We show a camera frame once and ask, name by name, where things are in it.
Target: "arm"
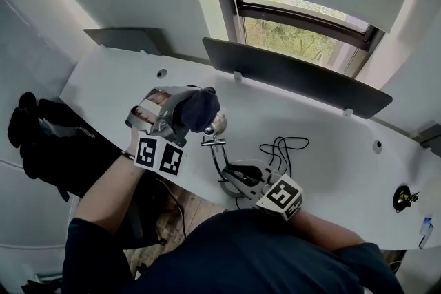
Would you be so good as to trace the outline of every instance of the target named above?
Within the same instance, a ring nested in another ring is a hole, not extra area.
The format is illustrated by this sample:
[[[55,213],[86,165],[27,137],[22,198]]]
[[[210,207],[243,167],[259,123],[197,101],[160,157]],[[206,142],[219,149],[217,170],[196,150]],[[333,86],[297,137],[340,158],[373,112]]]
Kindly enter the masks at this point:
[[[148,99],[164,105],[168,97],[167,94],[156,93]],[[156,116],[141,108],[136,114],[149,123],[154,123],[156,120]],[[127,152],[133,156],[136,154],[137,142],[138,130],[133,127],[131,143],[127,148]],[[99,225],[111,234],[115,234],[127,213],[143,173],[144,169],[134,165],[133,160],[124,156],[119,157],[84,195],[76,209],[75,217]]]
[[[289,220],[300,235],[307,241],[325,250],[335,251],[348,246],[359,245],[365,241],[344,227],[322,220],[299,209]]]

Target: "navy blue shirt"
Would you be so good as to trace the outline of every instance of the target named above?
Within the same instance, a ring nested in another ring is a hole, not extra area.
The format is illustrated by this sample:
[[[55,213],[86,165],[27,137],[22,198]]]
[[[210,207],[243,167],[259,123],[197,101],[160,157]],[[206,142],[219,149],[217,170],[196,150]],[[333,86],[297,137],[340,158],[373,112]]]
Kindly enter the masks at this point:
[[[330,253],[255,209],[219,214],[134,281],[103,228],[73,219],[63,293],[403,293],[375,244]]]

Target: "green foliage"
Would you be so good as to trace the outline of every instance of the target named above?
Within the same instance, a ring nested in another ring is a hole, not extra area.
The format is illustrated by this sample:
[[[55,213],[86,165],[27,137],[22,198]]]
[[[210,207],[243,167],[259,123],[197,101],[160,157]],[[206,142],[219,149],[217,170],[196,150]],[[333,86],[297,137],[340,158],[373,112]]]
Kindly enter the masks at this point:
[[[298,8],[307,9],[315,12],[319,12],[321,14],[326,14],[331,17],[335,17],[336,19],[345,20],[346,14],[343,12],[327,8],[326,6],[318,5],[315,3],[310,3],[309,1],[304,0],[266,0],[266,1],[274,1],[276,3],[283,3],[287,5],[297,6]]]
[[[285,3],[345,20],[346,14],[303,0],[265,0]],[[271,21],[245,18],[247,42],[291,54],[300,59],[326,64],[336,48],[337,40],[328,36]]]
[[[247,17],[245,27],[249,45],[322,64],[327,63],[337,44],[328,36],[271,21]]]

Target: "white desk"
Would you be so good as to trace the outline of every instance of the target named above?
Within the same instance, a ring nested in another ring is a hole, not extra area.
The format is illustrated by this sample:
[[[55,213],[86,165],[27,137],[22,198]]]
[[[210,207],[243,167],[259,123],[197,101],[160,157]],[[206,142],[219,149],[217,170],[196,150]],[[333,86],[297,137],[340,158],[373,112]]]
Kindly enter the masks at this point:
[[[165,68],[162,79],[156,73]],[[155,86],[197,85],[216,88],[228,111],[229,159],[263,159],[261,143],[277,136],[305,136],[309,146],[291,152],[293,178],[305,190],[304,208],[359,233],[382,249],[416,249],[423,217],[418,207],[396,213],[392,196],[403,182],[418,191],[441,171],[441,158],[423,152],[414,141],[370,120],[342,112],[291,92],[246,80],[212,67],[166,56],[96,47],[77,65],[61,98],[93,128],[121,149],[129,145],[127,113]],[[182,188],[213,203],[235,209],[223,193],[201,134],[187,135]],[[373,152],[380,140],[382,153]],[[441,225],[426,247],[441,245]]]

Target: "floor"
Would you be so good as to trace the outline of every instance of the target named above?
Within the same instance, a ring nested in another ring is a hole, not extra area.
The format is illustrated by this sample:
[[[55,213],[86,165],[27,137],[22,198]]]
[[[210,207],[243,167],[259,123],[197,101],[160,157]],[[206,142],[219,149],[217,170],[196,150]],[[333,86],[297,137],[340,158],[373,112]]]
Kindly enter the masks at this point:
[[[224,208],[199,198],[175,184],[170,182],[166,183],[179,204],[184,208],[185,230],[187,234],[190,234],[206,219],[225,211]],[[173,212],[161,215],[156,225],[160,238],[166,239],[167,244],[165,246],[157,244],[147,248],[125,251],[125,255],[130,264],[130,270],[134,277],[136,276],[136,268],[138,266],[141,266],[141,264],[150,266],[156,258],[175,249],[184,239],[181,214],[171,197],[168,198],[165,208]],[[382,252],[387,263],[391,265],[393,272],[396,272],[405,251],[382,250]]]

